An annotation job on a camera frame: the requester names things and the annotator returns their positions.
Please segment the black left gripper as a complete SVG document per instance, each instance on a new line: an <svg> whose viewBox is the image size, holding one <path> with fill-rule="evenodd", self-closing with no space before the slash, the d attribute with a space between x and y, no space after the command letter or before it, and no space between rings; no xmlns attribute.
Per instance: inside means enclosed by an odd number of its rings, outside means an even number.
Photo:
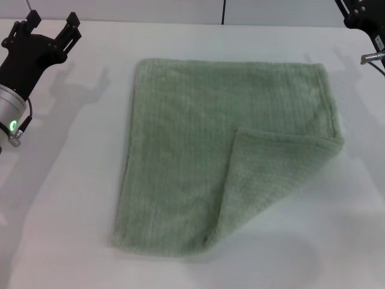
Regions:
<svg viewBox="0 0 385 289"><path fill-rule="evenodd" d="M67 17L56 42L46 36L31 34L40 22L38 12L31 10L25 20L15 21L9 35L1 42L1 46L8 50L1 64L1 85L21 97L30 96L47 68L65 62L67 54L82 37L75 12Z"/></svg>

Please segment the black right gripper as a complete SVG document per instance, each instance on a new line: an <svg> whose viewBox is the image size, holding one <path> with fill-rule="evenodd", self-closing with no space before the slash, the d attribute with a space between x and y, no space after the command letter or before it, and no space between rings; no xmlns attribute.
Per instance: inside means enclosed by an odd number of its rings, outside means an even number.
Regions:
<svg viewBox="0 0 385 289"><path fill-rule="evenodd" d="M349 29L366 33L377 52L384 51L384 0L335 0Z"/></svg>

